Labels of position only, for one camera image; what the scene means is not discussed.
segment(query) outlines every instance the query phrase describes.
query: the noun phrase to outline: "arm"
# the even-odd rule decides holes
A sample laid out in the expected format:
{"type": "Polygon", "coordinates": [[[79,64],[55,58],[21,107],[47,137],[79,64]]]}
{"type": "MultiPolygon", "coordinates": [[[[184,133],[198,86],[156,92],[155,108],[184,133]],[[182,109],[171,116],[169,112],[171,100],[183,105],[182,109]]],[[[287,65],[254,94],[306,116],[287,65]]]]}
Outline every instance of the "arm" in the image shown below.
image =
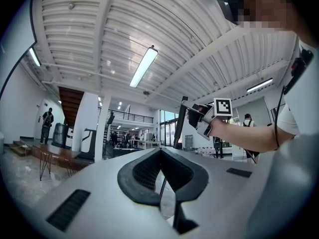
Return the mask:
{"type": "MultiPolygon", "coordinates": [[[[210,136],[219,137],[236,146],[252,151],[272,151],[277,148],[274,126],[245,127],[225,123],[220,119],[213,119],[210,136]]],[[[277,127],[278,142],[281,145],[294,135],[277,127]]]]}

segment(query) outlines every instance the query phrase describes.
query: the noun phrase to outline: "wooden stair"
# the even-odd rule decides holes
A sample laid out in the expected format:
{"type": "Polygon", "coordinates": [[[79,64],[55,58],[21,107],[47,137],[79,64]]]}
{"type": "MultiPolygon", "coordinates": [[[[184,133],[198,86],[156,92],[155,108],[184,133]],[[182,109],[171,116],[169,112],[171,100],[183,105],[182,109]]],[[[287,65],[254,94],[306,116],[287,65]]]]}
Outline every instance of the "wooden stair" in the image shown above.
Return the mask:
{"type": "Polygon", "coordinates": [[[6,146],[15,154],[20,157],[25,157],[26,155],[31,155],[31,148],[28,147],[27,149],[23,148],[24,142],[22,141],[13,141],[12,144],[6,144],[6,146]]]}
{"type": "Polygon", "coordinates": [[[59,92],[65,124],[69,127],[74,127],[76,115],[84,92],[63,87],[59,87],[59,92]]]}

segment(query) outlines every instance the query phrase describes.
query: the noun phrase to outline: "fluorescent light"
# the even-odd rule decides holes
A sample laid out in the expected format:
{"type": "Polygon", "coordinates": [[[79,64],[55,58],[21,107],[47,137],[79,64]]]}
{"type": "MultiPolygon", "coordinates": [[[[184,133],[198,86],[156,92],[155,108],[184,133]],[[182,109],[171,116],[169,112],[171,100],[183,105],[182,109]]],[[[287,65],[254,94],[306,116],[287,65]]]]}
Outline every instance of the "fluorescent light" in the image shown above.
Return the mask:
{"type": "Polygon", "coordinates": [[[268,80],[266,80],[266,81],[264,81],[264,82],[262,82],[262,83],[259,83],[259,84],[255,85],[255,86],[249,88],[249,89],[247,90],[247,93],[248,93],[248,92],[251,92],[251,91],[254,91],[254,90],[256,90],[256,89],[258,89],[258,88],[260,88],[260,87],[262,87],[262,86],[264,86],[264,85],[267,85],[267,84],[271,83],[272,81],[273,81],[273,78],[270,78],[270,79],[268,79],[268,80]]]}
{"type": "Polygon", "coordinates": [[[32,58],[33,58],[35,64],[36,64],[38,67],[40,67],[40,62],[39,62],[38,58],[36,57],[33,48],[30,48],[30,49],[29,49],[29,52],[30,52],[30,54],[31,54],[31,56],[32,56],[32,58]]]}
{"type": "Polygon", "coordinates": [[[158,51],[153,48],[148,48],[146,51],[144,57],[142,58],[133,78],[130,83],[130,86],[133,88],[136,88],[139,84],[140,80],[142,79],[143,75],[147,71],[147,69],[150,67],[150,65],[155,60],[156,56],[158,55],[158,51]]]}

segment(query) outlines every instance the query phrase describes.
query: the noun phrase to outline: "forearm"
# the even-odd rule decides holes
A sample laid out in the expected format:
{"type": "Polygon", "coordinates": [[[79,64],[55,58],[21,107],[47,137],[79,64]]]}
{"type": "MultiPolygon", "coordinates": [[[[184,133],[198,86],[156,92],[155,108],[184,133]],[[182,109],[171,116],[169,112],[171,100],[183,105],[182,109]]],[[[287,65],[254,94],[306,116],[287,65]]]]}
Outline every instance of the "forearm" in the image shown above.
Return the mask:
{"type": "Polygon", "coordinates": [[[213,136],[252,151],[272,151],[277,148],[272,127],[245,127],[221,123],[213,130],[213,136]]]}

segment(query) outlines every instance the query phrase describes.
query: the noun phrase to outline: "sleeve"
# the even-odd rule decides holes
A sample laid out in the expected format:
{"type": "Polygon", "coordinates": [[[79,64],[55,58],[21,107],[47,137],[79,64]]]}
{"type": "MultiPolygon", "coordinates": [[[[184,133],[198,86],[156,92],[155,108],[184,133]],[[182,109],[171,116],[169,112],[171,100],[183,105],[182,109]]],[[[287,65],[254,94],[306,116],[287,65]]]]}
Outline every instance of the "sleeve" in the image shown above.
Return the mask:
{"type": "Polygon", "coordinates": [[[278,115],[277,126],[287,133],[294,135],[299,134],[295,118],[287,105],[285,105],[281,113],[278,115]]]}

